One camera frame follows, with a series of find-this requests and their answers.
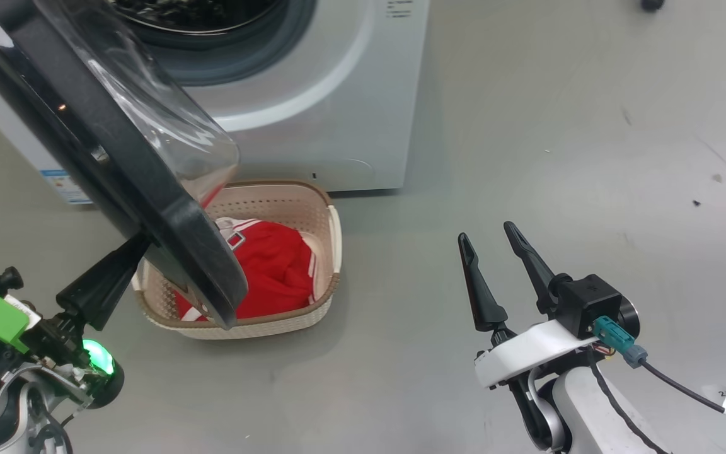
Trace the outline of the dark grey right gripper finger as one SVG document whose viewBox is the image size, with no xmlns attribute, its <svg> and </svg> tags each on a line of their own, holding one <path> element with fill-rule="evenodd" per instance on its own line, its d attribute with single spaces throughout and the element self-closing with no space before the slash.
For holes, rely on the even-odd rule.
<svg viewBox="0 0 726 454">
<path fill-rule="evenodd" d="M 553 296 L 548 290 L 548 285 L 554 277 L 553 271 L 512 221 L 504 222 L 504 232 L 513 253 L 524 264 L 528 278 L 533 285 L 537 296 L 537 310 L 541 314 L 553 314 L 556 310 L 556 296 Z"/>
<path fill-rule="evenodd" d="M 495 301 L 492 290 L 481 273 L 478 255 L 466 233 L 458 235 L 458 247 L 475 330 L 506 330 L 506 310 Z"/>
</svg>

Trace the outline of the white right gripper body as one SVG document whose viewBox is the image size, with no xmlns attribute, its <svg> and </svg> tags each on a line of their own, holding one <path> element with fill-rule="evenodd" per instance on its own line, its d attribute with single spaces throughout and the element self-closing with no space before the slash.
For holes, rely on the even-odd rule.
<svg viewBox="0 0 726 454">
<path fill-rule="evenodd" d="M 579 339 L 557 321 L 539 323 L 479 354 L 476 379 L 490 388 L 596 341 L 596 336 Z"/>
</svg>

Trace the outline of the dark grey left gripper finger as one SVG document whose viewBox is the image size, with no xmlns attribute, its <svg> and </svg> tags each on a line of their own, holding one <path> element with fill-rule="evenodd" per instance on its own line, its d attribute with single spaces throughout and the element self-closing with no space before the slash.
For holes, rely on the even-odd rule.
<svg viewBox="0 0 726 454">
<path fill-rule="evenodd" d="M 57 294 L 61 312 L 55 321 L 66 330 L 88 325 L 102 331 L 121 301 L 151 241 L 142 233 L 96 262 Z"/>
</svg>

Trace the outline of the grey washer door glass bowl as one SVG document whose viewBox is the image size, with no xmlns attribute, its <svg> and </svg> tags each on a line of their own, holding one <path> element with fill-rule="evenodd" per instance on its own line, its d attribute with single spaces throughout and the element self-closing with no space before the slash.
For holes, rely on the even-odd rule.
<svg viewBox="0 0 726 454">
<path fill-rule="evenodd" d="M 205 213 L 239 149 L 107 0 L 0 0 L 0 131 L 47 152 L 219 327 L 248 285 Z"/>
</svg>

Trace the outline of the red white striped garment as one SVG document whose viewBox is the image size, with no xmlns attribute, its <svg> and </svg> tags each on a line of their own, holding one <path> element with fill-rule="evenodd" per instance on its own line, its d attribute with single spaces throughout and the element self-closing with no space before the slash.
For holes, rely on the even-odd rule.
<svg viewBox="0 0 726 454">
<path fill-rule="evenodd" d="M 316 256 L 299 231 L 262 219 L 219 218 L 216 225 L 248 283 L 248 292 L 236 311 L 238 319 L 314 304 Z"/>
</svg>

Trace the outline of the cream laundry basket brown rim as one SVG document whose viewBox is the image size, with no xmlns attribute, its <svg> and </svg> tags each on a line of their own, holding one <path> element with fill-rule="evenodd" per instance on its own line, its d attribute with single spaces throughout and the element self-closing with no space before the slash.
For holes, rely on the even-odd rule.
<svg viewBox="0 0 726 454">
<path fill-rule="evenodd" d="M 227 184 L 205 208 L 212 219 L 262 219 L 298 230 L 315 253 L 317 298 L 305 308 L 266 317 L 250 317 L 224 330 L 207 321 L 182 321 L 174 296 L 191 297 L 167 281 L 145 260 L 132 278 L 139 308 L 151 323 L 202 341 L 251 339 L 313 327 L 325 317 L 337 290 L 343 258 L 340 218 L 326 192 L 299 181 L 256 181 Z"/>
</svg>

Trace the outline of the white front-load washing machine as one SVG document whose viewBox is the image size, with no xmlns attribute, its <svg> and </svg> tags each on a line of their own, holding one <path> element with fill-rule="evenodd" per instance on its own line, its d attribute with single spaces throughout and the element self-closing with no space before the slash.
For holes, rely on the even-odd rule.
<svg viewBox="0 0 726 454">
<path fill-rule="evenodd" d="M 387 18 L 385 0 L 318 0 L 282 60 L 250 78 L 186 87 L 239 146 L 241 179 L 300 179 L 326 192 L 400 189 L 410 149 L 431 0 Z M 366 185 L 330 186 L 311 164 L 359 159 Z"/>
</svg>

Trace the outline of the grey rubber door gasket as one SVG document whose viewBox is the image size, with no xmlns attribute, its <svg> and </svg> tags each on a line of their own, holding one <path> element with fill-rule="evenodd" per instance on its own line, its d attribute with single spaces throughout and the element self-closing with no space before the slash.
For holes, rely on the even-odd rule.
<svg viewBox="0 0 726 454">
<path fill-rule="evenodd" d="M 236 28 L 210 33 L 129 28 L 154 59 L 186 87 L 217 86 L 259 74 L 282 60 L 311 25 L 318 0 L 274 0 L 267 11 Z"/>
</svg>

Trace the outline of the blue energy label sticker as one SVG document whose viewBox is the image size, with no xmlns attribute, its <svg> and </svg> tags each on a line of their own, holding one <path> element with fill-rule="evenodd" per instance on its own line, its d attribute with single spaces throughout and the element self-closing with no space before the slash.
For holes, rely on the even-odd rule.
<svg viewBox="0 0 726 454">
<path fill-rule="evenodd" d="M 88 205 L 92 204 L 84 190 L 71 178 L 71 176 L 63 169 L 39 170 L 42 177 L 47 183 L 58 193 L 58 195 L 70 205 Z"/>
</svg>

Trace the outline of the perforated steel washer drum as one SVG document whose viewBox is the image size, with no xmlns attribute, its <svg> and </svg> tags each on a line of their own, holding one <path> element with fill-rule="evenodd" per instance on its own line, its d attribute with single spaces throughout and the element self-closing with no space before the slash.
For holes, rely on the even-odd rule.
<svg viewBox="0 0 726 454">
<path fill-rule="evenodd" d="M 125 20 L 162 32 L 215 35 L 253 23 L 284 0 L 108 0 Z"/>
</svg>

